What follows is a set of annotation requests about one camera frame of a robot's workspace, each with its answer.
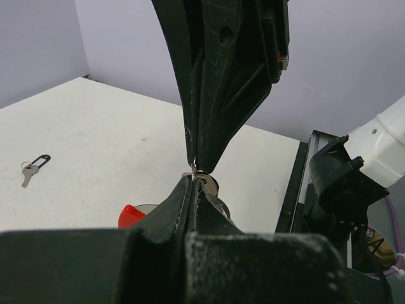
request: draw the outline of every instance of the key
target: key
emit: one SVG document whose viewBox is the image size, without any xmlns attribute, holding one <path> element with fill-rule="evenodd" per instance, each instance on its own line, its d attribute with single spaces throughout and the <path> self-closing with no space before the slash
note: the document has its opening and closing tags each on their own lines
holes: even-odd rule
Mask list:
<svg viewBox="0 0 405 304">
<path fill-rule="evenodd" d="M 22 183 L 21 186 L 26 188 L 28 186 L 28 183 L 30 182 L 31 176 L 33 176 L 35 173 L 39 171 L 38 166 L 35 165 L 28 165 L 23 169 L 23 174 L 24 174 L 24 182 Z"/>
<path fill-rule="evenodd" d="M 183 173 L 182 176 L 190 176 L 190 175 L 192 174 L 186 172 Z M 213 196 L 218 196 L 219 188 L 212 176 L 207 174 L 197 174 L 197 178 L 202 179 L 202 182 L 204 183 L 204 186 L 209 194 L 212 194 Z"/>
</svg>

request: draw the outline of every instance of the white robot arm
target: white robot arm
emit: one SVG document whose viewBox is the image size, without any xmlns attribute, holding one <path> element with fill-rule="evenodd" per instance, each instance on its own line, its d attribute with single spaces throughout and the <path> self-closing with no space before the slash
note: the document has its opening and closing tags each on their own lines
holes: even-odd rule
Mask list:
<svg viewBox="0 0 405 304">
<path fill-rule="evenodd" d="M 387 188 L 405 175 L 405 96 L 349 134 L 344 147 L 351 159 L 361 156 L 360 171 Z"/>
</svg>

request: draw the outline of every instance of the black mount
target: black mount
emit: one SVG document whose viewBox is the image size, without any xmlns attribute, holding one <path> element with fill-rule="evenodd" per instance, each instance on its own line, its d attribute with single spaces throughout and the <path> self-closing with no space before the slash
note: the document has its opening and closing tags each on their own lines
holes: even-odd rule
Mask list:
<svg viewBox="0 0 405 304">
<path fill-rule="evenodd" d="M 349 238 L 354 227 L 368 224 L 367 209 L 388 195 L 360 172 L 364 161 L 350 159 L 344 147 L 349 136 L 333 138 L 312 157 L 309 169 L 318 198 L 305 216 L 306 227 L 327 236 L 337 247 Z"/>
</svg>

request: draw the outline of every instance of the screw hole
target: screw hole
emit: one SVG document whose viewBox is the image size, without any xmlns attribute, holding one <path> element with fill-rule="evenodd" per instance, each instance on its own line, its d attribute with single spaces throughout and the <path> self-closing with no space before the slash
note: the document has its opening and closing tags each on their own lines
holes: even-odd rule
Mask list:
<svg viewBox="0 0 405 304">
<path fill-rule="evenodd" d="M 220 30 L 220 42 L 223 46 L 230 46 L 234 41 L 234 32 L 230 27 L 223 27 Z"/>
</svg>

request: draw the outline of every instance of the key chain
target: key chain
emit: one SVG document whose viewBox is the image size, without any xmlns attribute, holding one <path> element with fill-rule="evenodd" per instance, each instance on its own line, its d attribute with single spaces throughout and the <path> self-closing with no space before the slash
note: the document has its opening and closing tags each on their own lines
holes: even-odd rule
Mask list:
<svg viewBox="0 0 405 304">
<path fill-rule="evenodd" d="M 26 188 L 28 186 L 28 183 L 30 182 L 31 177 L 38 173 L 39 169 L 43 167 L 49 160 L 51 160 L 51 157 L 49 155 L 41 155 L 38 157 L 36 160 L 28 163 L 28 161 L 25 161 L 21 164 L 21 167 L 25 163 L 28 163 L 27 166 L 25 166 L 22 171 L 24 175 L 24 182 L 22 183 L 22 187 Z"/>
</svg>

